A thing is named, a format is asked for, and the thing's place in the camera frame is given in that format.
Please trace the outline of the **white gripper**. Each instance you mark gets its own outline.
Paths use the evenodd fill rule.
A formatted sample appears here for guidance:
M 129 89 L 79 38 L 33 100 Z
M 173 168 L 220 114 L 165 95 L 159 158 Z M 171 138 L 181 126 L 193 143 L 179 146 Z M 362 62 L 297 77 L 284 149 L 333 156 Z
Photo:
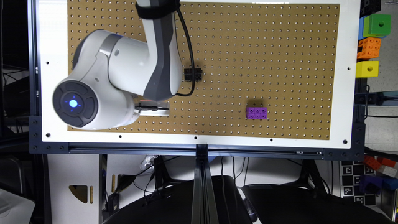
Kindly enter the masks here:
M 170 103 L 166 101 L 140 100 L 135 104 L 141 116 L 168 116 L 170 114 Z

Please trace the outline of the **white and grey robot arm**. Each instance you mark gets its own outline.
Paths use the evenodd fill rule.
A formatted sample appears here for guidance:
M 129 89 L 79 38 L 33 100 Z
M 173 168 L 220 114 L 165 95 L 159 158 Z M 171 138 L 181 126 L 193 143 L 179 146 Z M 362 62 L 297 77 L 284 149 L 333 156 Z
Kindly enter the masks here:
M 78 45 L 72 72 L 53 94 L 69 126 L 99 130 L 126 126 L 140 116 L 168 116 L 167 100 L 182 82 L 175 11 L 179 1 L 138 1 L 146 41 L 96 30 Z

